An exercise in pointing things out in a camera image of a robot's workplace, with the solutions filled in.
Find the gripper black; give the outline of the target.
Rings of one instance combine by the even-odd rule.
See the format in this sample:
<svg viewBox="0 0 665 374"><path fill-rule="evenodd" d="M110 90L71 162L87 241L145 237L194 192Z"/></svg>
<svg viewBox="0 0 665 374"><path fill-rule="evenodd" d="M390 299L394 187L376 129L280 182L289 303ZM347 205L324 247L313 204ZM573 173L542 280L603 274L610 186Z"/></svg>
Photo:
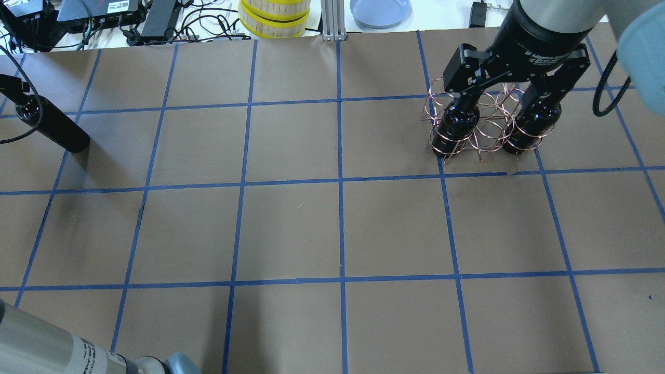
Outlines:
<svg viewBox="0 0 665 374"><path fill-rule="evenodd" d="M458 46L443 71L443 90L461 97L535 76L522 95L522 111L556 111L591 65L587 45L580 44L584 36L547 29L514 1L487 49Z"/></svg>

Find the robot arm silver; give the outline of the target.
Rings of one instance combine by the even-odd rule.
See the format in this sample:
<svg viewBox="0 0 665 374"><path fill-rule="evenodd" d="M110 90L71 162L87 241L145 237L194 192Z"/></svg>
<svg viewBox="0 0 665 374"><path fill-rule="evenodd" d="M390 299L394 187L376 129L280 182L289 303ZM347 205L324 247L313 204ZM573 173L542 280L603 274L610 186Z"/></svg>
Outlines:
<svg viewBox="0 0 665 374"><path fill-rule="evenodd" d="M200 373L183 353L129 359L1 301L2 373Z"/></svg>
<svg viewBox="0 0 665 374"><path fill-rule="evenodd" d="M473 97L494 84L529 81L539 98L554 97L558 88L547 74L603 17L623 71L646 108L663 115L663 1L514 1L486 50L459 45L444 69L444 88Z"/></svg>

